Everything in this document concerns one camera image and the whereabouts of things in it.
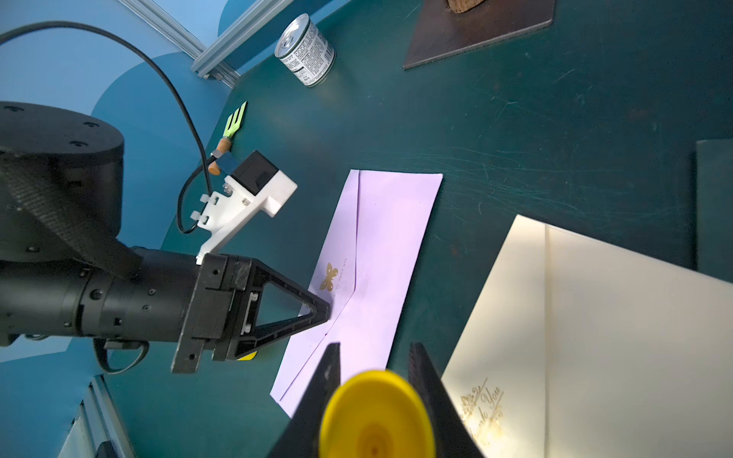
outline wooden block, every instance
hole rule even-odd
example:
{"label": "wooden block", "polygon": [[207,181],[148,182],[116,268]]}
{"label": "wooden block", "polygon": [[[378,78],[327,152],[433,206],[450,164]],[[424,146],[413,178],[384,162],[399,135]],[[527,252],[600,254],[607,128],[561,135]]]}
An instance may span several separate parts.
{"label": "wooden block", "polygon": [[448,6],[453,12],[466,12],[479,5],[484,0],[448,0]]}
{"label": "wooden block", "polygon": [[209,164],[209,173],[217,177],[221,175],[221,167],[218,166],[216,161],[213,161],[211,164]]}

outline brown board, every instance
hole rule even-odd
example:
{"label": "brown board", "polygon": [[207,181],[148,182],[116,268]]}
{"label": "brown board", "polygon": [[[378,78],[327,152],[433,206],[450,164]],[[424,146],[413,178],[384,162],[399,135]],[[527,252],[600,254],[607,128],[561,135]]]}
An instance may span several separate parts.
{"label": "brown board", "polygon": [[487,0],[460,14],[446,0],[423,0],[408,69],[532,32],[552,23],[555,0]]}

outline can label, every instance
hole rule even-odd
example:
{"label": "can label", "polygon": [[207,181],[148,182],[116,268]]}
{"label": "can label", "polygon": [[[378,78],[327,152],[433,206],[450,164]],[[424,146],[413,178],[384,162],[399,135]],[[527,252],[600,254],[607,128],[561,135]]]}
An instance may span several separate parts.
{"label": "can label", "polygon": [[331,68],[334,54],[334,47],[326,41],[313,21],[309,21],[301,43],[280,60],[303,84],[312,86]]}

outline tin can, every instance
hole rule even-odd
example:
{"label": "tin can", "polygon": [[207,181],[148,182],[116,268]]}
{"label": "tin can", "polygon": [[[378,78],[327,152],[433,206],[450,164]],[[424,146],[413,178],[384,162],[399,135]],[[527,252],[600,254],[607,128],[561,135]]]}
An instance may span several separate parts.
{"label": "tin can", "polygon": [[313,87],[325,80],[336,59],[336,52],[307,14],[298,16],[282,32],[275,57],[303,84]]}

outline cream envelope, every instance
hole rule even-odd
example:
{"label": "cream envelope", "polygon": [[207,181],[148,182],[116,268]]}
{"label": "cream envelope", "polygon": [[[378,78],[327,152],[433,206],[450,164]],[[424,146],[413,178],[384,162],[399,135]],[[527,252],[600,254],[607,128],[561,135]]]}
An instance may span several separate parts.
{"label": "cream envelope", "polygon": [[331,318],[290,338],[270,395],[292,417],[331,342],[342,382],[384,369],[441,174],[352,170],[309,291]]}
{"label": "cream envelope", "polygon": [[446,386],[487,457],[733,456],[733,284],[518,216]]}

